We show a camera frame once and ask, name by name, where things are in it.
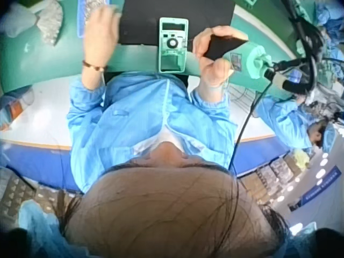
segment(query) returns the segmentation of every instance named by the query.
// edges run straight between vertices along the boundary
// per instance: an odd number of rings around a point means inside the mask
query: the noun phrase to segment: green device
[[[183,73],[187,62],[189,21],[179,18],[160,18],[159,72]]]

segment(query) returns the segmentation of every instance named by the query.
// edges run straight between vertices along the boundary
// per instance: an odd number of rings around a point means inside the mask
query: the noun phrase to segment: wrist
[[[90,67],[83,67],[81,74],[81,82],[85,88],[89,90],[95,90],[99,88],[103,73],[96,71]]]
[[[210,103],[221,102],[224,96],[223,83],[220,85],[209,85],[209,83],[201,78],[197,92],[204,101]]]

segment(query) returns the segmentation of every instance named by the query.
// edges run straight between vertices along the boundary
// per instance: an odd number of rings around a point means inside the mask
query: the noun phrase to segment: green workbench
[[[124,0],[112,0],[112,3],[121,6],[123,6],[123,2]],[[235,2],[245,7],[242,4],[243,0],[235,0]],[[263,2],[268,4],[265,8],[263,8]],[[285,40],[290,37],[292,28],[287,18],[282,19],[281,10],[273,2],[274,0],[260,0],[250,12],[265,22],[282,40]],[[42,42],[36,26],[16,38],[1,36],[0,79],[4,92],[81,72],[83,51],[82,39],[76,35],[77,0],[64,0],[60,4],[63,8],[64,18],[55,46],[49,46]],[[267,13],[267,10],[269,10],[269,15],[266,17],[269,19],[264,20],[260,16],[263,12]],[[271,18],[276,16],[278,19],[274,19],[272,22]],[[232,26],[247,33],[250,40],[264,46],[268,54],[273,57],[273,61],[290,59],[275,42],[241,17],[234,15]],[[119,45],[109,62],[109,71],[157,71],[157,53],[155,46]],[[188,53],[185,73],[199,76],[198,63],[192,53]],[[265,79],[251,80],[237,73],[231,77],[231,82],[258,91],[262,91],[268,83]],[[287,92],[273,87],[270,89],[270,93],[280,98],[289,97]]]

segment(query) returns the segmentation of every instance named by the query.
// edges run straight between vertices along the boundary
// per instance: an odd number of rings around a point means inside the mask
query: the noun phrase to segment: black mat
[[[230,25],[235,3],[233,0],[125,0],[119,41],[123,45],[159,45],[161,17],[189,20],[188,51],[193,38],[207,27]],[[241,40],[214,39],[206,56],[222,57],[243,44]]]

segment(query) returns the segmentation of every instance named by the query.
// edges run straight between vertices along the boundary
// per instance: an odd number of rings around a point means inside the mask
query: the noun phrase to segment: cable
[[[231,157],[231,161],[230,161],[230,166],[229,166],[229,168],[228,168],[229,170],[231,170],[231,167],[233,166],[234,157],[235,157],[235,155],[236,155],[236,153],[237,153],[237,150],[238,150],[238,147],[239,147],[239,143],[240,143],[240,141],[241,141],[241,137],[242,137],[242,135],[243,135],[243,132],[245,131],[245,128],[246,128],[246,126],[247,126],[247,124],[248,124],[249,119],[251,118],[251,115],[252,115],[253,111],[254,111],[254,110],[256,109],[256,107],[258,106],[260,100],[261,100],[261,99],[265,96],[265,94],[268,92],[268,90],[270,89],[270,87],[272,86],[272,84],[273,84],[273,83],[270,82],[270,84],[264,89],[264,91],[262,92],[262,94],[258,97],[256,103],[254,103],[253,106],[251,107],[250,112],[249,112],[249,114],[248,114],[248,116],[247,116],[247,118],[246,118],[246,120],[245,120],[245,122],[244,122],[244,124],[243,124],[243,126],[242,126],[242,129],[241,129],[241,131],[240,131],[240,134],[239,134],[239,136],[238,136],[238,139],[236,140],[236,143],[235,143],[235,146],[234,146],[234,151],[233,151],[233,154],[232,154],[232,157]]]

